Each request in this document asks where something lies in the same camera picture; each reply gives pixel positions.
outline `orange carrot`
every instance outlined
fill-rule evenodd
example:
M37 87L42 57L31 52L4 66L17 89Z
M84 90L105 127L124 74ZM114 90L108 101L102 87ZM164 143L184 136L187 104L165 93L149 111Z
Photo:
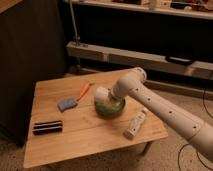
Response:
M83 86L81 93L79 94L77 101L79 101L85 94L86 92L89 90L89 87L93 85L93 83L87 83Z

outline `cable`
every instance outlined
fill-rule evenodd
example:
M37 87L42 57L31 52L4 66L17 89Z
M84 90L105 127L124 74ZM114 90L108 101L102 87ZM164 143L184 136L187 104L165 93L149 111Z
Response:
M211 168L211 167L209 167L209 166L207 166L202 160L201 160L201 158L200 158L200 155L199 155L199 153L198 153L198 151L196 151L196 154L197 154L197 158L198 158L198 160L200 161L200 163L205 167L205 168L207 168L207 169L209 169L209 170L213 170L213 168Z
M183 149L187 146L189 146L190 144L184 144L180 150L178 151L178 168L179 168L179 171L181 171L181 167L180 167L180 155L181 155L181 152L183 151Z
M211 73L209 74L209 78L208 80L211 80L211 77L213 76L213 71L211 71ZM203 91L203 106L206 110L206 113L213 119L213 114L211 114L208 110L208 108L206 107L206 103L205 103L205 95L206 95L206 91L207 91L207 86L204 88L204 91Z

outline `wall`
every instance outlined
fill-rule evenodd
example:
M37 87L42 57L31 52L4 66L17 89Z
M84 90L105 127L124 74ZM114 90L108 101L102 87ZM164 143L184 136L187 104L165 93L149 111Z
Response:
M58 0L24 0L0 14L0 132L23 144L36 81L61 77L66 49Z

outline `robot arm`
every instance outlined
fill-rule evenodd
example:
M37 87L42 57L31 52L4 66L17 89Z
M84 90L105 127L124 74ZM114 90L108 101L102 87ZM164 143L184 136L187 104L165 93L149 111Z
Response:
M110 95L118 101L129 95L140 102L186 139L203 156L213 161L213 127L146 88L143 85L145 81L145 71L141 68L134 68L116 82Z

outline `wooden table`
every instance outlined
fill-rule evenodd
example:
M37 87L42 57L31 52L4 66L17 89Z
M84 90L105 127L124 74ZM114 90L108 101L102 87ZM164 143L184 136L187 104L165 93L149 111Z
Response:
M110 88L127 70L75 76L36 84L28 140L25 149L24 168L30 168L113 149L133 146L168 136L163 123L151 112L134 138L123 136L130 120L143 106L126 98L121 116L113 120L98 117L94 109L94 92L99 86ZM95 83L74 109L61 113L57 103L77 96L85 83ZM63 131L35 136L32 128L36 122L63 120Z

